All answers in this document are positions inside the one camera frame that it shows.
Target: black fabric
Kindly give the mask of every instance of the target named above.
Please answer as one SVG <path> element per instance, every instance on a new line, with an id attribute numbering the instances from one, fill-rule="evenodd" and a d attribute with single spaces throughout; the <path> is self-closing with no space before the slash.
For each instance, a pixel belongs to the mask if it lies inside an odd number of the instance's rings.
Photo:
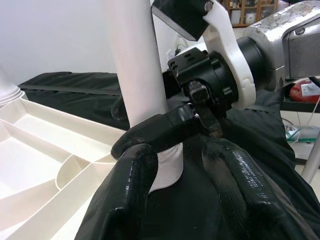
<path id="1" fill-rule="evenodd" d="M 117 76 L 110 73 L 46 73 L 24 83 L 28 84 L 119 89 Z M 129 127 L 127 121 L 111 116 L 118 96 L 31 89 L 26 94 L 31 101 L 51 108 L 117 128 Z M 280 103 L 278 92 L 258 92 L 255 105 L 272 110 L 231 109 L 221 121 L 223 134 L 251 155 L 320 237 L 320 205 L 312 188 L 294 170 L 295 155 L 286 142 Z M 202 164 L 203 145 L 201 136 L 184 142 L 181 178 L 173 186 L 148 196 L 142 239 L 231 239 L 217 192 Z"/>

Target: metal screw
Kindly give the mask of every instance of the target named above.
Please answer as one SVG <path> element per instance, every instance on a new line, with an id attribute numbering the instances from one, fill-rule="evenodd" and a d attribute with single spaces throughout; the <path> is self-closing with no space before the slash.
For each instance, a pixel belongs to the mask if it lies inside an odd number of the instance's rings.
<path id="1" fill-rule="evenodd" d="M 295 30 L 295 34 L 302 35 L 305 33 L 305 30 L 306 29 L 304 27 L 298 28 L 297 30 Z"/>
<path id="2" fill-rule="evenodd" d="M 213 7 L 214 7 L 214 3 L 212 1 L 207 1 L 204 4 L 204 10 L 206 13 L 210 12 Z"/>

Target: white pole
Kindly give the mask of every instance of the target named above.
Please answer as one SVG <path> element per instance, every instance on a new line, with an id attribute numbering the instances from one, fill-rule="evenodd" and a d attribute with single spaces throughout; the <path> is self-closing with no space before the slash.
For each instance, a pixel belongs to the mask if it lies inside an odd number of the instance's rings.
<path id="1" fill-rule="evenodd" d="M 4 71 L 0 67 L 0 108 L 9 102 L 20 98 L 25 93 L 19 87 L 7 80 Z"/>
<path id="2" fill-rule="evenodd" d="M 106 0 L 109 42 L 130 122 L 168 111 L 150 0 Z M 183 171 L 182 144 L 158 154 L 150 191 L 175 183 Z"/>
<path id="3" fill-rule="evenodd" d="M 313 144 L 308 160 L 305 163 L 301 176 L 310 184 L 320 166 L 320 133 Z"/>

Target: wooden cabinet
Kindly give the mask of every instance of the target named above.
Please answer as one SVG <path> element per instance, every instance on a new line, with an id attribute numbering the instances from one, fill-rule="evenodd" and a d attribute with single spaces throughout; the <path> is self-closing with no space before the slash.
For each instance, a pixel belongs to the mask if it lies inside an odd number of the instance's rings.
<path id="1" fill-rule="evenodd" d="M 223 0 L 233 27 L 244 28 L 277 10 L 278 0 Z"/>

